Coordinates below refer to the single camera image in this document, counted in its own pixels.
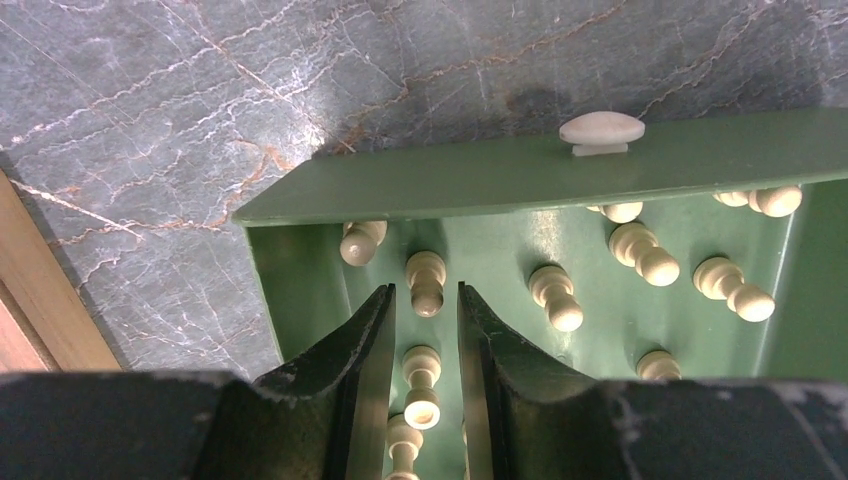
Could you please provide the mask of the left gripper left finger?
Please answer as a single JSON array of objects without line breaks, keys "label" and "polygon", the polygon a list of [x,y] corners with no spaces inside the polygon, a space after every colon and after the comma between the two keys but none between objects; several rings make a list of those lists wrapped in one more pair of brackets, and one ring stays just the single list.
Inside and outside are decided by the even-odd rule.
[{"label": "left gripper left finger", "polygon": [[227,384],[195,479],[377,479],[387,435],[396,288],[251,383]]}]

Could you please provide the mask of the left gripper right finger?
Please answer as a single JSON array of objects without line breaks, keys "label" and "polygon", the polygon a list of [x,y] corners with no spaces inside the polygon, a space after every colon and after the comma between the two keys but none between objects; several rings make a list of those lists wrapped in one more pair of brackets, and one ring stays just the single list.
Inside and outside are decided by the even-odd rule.
[{"label": "left gripper right finger", "polygon": [[457,327],[471,478],[635,478],[613,420],[613,383],[544,352],[465,282]]}]

